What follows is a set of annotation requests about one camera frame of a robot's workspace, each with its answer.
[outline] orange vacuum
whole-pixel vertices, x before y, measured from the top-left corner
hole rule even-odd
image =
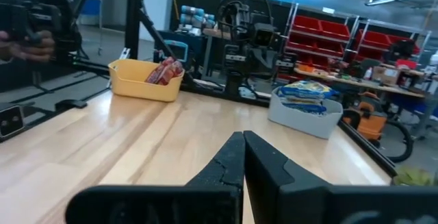
[[[380,145],[382,130],[387,122],[387,115],[381,107],[381,100],[373,93],[364,92],[360,94],[358,106],[344,110],[349,115],[344,117],[346,123],[351,123],[351,116],[359,116],[357,131],[377,147]]]

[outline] green object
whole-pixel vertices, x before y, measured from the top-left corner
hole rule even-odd
[[[432,186],[433,176],[425,170],[402,166],[393,178],[396,186]]]

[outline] yellow basket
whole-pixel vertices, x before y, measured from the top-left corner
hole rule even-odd
[[[112,92],[127,97],[156,101],[174,101],[178,97],[183,74],[174,77],[166,86],[144,82],[159,64],[140,60],[116,60],[108,65]]]

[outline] gray plastic bin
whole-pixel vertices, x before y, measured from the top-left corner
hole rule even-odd
[[[332,100],[323,100],[322,105],[327,108],[327,115],[317,116],[285,107],[276,95],[279,88],[272,91],[268,115],[271,121],[317,136],[318,138],[330,138],[344,112],[340,103]]]

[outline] person's hand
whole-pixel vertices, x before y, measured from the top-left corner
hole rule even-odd
[[[9,35],[6,32],[0,32],[0,50],[6,51],[9,57],[47,62],[55,50],[55,41],[51,32],[42,31],[38,34],[41,36],[41,43],[25,47],[17,42],[8,42]]]

